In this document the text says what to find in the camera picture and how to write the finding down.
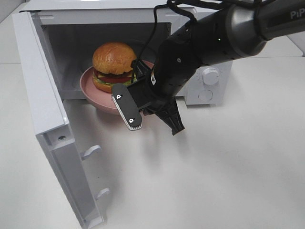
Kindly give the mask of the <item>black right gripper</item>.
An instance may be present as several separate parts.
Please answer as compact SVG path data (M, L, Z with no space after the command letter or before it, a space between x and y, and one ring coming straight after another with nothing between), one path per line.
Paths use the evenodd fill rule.
M156 115L171 128L172 135L184 130L174 97L202 65L198 54L202 38L201 31L174 33L159 46L150 76L128 86L113 85L112 100L129 130L141 129L141 110L170 99Z

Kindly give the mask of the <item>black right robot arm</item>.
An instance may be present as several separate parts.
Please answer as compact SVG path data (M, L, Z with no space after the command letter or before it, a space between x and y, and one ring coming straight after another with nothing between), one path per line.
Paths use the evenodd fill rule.
M305 29L302 0L188 0L188 5L214 10L199 20L181 9L181 3L169 0L165 5L188 21L161 43L154 67L136 60L132 83L112 87L112 99L132 131L141 128L142 115L151 114L172 134L182 131L175 96L199 67L255 56L269 40Z

